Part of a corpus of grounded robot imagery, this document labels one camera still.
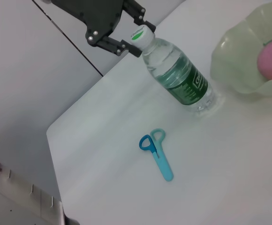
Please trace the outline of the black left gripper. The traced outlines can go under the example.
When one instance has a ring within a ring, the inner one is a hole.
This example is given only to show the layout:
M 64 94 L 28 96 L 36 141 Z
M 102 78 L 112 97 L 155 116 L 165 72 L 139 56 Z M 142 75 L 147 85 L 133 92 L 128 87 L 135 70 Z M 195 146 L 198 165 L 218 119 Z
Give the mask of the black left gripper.
M 137 25 L 146 25 L 152 32 L 156 26 L 144 21 L 146 9 L 135 0 L 52 0 L 54 5 L 83 22 L 87 31 L 85 37 L 91 46 L 121 56 L 124 51 L 139 58 L 142 51 L 122 40 L 108 37 L 119 23 L 122 10 L 126 11 Z

